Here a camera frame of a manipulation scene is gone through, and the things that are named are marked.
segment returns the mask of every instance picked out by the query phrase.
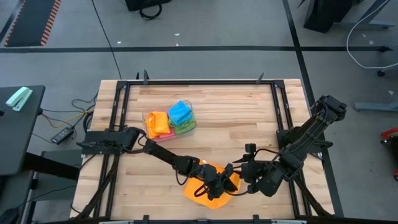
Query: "black desk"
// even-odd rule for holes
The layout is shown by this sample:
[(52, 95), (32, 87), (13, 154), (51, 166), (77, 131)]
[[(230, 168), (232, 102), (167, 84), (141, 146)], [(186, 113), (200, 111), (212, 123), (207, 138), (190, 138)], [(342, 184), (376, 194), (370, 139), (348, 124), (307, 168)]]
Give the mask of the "black desk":
[(77, 180), (79, 170), (59, 162), (26, 152), (30, 137), (41, 114), (44, 86), (27, 86), (33, 93), (21, 111), (14, 111), (6, 101), (20, 88), (0, 88), (0, 175), (14, 175), (22, 170), (34, 170)]

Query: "wooden tabletop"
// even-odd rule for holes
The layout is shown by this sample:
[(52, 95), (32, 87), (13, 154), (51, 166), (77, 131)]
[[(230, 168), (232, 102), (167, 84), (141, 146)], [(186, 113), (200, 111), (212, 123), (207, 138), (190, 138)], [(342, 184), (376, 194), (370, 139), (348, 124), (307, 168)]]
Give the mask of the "wooden tabletop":
[[(300, 126), (309, 118), (301, 81), (284, 81), (294, 125)], [(93, 131), (101, 131), (109, 126), (116, 82), (101, 82), (91, 123)], [(283, 108), (279, 91), (278, 98), (280, 107)], [(122, 100), (123, 92), (119, 105), (122, 105)], [(189, 100), (192, 103), (197, 128), (192, 136), (160, 143), (173, 153), (199, 157), (225, 166), (242, 157), (246, 143), (256, 143), (257, 148), (278, 150), (275, 136), (277, 123), (269, 85), (133, 86), (129, 95), (126, 124), (143, 128), (143, 110), (173, 105), (178, 100)], [(270, 160), (273, 157), (268, 152), (260, 152), (256, 159)], [(103, 156), (96, 156), (80, 172), (73, 201), (75, 209), (82, 210), (95, 193), (102, 160)], [(308, 156), (303, 172), (311, 193), (325, 210), (333, 213), (321, 161)], [(147, 154), (124, 154), (119, 162), (111, 219), (142, 220), (143, 215), (149, 215), (151, 220), (252, 219), (254, 214), (260, 218), (294, 217), (289, 187), (284, 181), (273, 197), (266, 197), (260, 192), (246, 194), (232, 198), (224, 207), (216, 210), (184, 197), (183, 188), (175, 180), (175, 171), (165, 162)], [(246, 183), (242, 181), (241, 191), (244, 189)], [(304, 214), (297, 186), (296, 191), (300, 213)], [(107, 193), (104, 198), (101, 214), (104, 214)], [(71, 217), (74, 216), (76, 213), (72, 211)]]

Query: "stapler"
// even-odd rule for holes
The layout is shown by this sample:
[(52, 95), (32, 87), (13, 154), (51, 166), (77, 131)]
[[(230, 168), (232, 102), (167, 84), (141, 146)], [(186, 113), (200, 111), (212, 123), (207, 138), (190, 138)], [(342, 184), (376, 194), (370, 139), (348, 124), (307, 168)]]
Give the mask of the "stapler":
[(25, 105), (27, 99), (31, 96), (33, 90), (27, 87), (21, 87), (6, 102), (7, 106), (13, 106), (14, 111), (20, 111)]

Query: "black metal frame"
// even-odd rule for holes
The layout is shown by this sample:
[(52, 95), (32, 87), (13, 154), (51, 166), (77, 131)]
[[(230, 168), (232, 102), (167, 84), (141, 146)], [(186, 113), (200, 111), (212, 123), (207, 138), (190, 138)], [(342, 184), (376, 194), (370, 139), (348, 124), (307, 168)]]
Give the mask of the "black metal frame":
[[(116, 84), (116, 92), (115, 92), (115, 96), (114, 96), (111, 120), (109, 122), (109, 128), (114, 131), (121, 131), (123, 129), (123, 127), (125, 126), (127, 104), (129, 101), (129, 92), (130, 92), (130, 88), (134, 85), (270, 85), (271, 92), (272, 92), (272, 99), (274, 102), (277, 124), (278, 124), (278, 131), (284, 130), (284, 125), (282, 122), (282, 115), (280, 112), (279, 99), (277, 96), (277, 89), (280, 89), (280, 93), (282, 95), (282, 102), (284, 105), (284, 111), (285, 111), (286, 120), (288, 123), (288, 128), (291, 128), (293, 126), (289, 103), (287, 101), (286, 89), (285, 89), (283, 80), (261, 80), (261, 81), (259, 81), (259, 80), (146, 80), (146, 82), (144, 82), (142, 80), (133, 80), (133, 81), (121, 80), (121, 81), (118, 81)], [(121, 90), (123, 88), (125, 89), (125, 92), (124, 92), (124, 99), (123, 99), (123, 105), (122, 105), (121, 119), (120, 119), (119, 125), (115, 125), (116, 113), (117, 113), (118, 104), (119, 104), (119, 98), (120, 98)], [(118, 165), (119, 159), (120, 159), (119, 155), (114, 156), (114, 160), (116, 160), (117, 165)], [(99, 182), (98, 182), (99, 186), (104, 181), (104, 178), (106, 176), (108, 162), (109, 162), (109, 155), (104, 155), (103, 164), (101, 167), (101, 175), (99, 177)], [(304, 179), (303, 179), (304, 176), (302, 174), (302, 171), (299, 173), (299, 175), (300, 175), (300, 178), (302, 179), (302, 181), (304, 182)], [(112, 181), (110, 183), (110, 187), (109, 187), (109, 194), (108, 194), (106, 211), (105, 211), (106, 217), (111, 217), (115, 186), (116, 186), (116, 175), (115, 175), (114, 179), (112, 179)], [(300, 210), (299, 210), (299, 204), (298, 204), (298, 200), (297, 200), (297, 194), (295, 191), (295, 185), (292, 181), (289, 182), (289, 190), (290, 190), (290, 197), (292, 200), (294, 217), (297, 218), (300, 216)], [(310, 204), (308, 203), (308, 201), (304, 197), (304, 195), (302, 195), (302, 196), (303, 196), (303, 202), (304, 202), (304, 207), (305, 207), (305, 214), (307, 216), (310, 216), (310, 215), (312, 215)], [(101, 201), (102, 200), (100, 200), (95, 207), (94, 214), (93, 214), (94, 218), (99, 216), (100, 208), (101, 208), (100, 207)], [(186, 222), (200, 223), (200, 220), (151, 220), (151, 221), (149, 221), (149, 217), (147, 215), (145, 215), (143, 220), (134, 220), (134, 223), (135, 222), (137, 222), (137, 223), (149, 223), (149, 222), (150, 223), (186, 223)], [(263, 223), (263, 222), (269, 223), (270, 219), (261, 220), (261, 219), (259, 219), (258, 215), (254, 215), (253, 220), (206, 220), (205, 223)]]

